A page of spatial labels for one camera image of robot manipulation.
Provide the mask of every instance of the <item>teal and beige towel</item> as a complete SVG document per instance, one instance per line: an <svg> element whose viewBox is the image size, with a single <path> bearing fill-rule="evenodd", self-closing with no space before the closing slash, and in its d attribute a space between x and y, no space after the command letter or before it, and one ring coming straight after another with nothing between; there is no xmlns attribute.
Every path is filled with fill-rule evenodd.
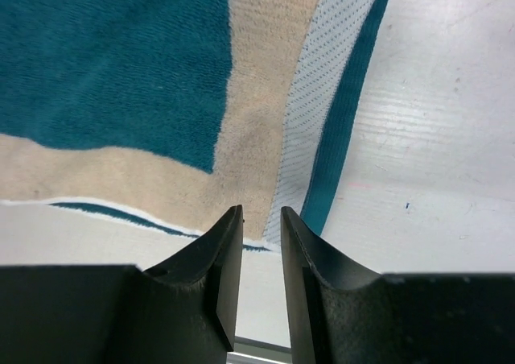
<svg viewBox="0 0 515 364"><path fill-rule="evenodd" d="M387 0L0 0L0 201L318 234Z"/></svg>

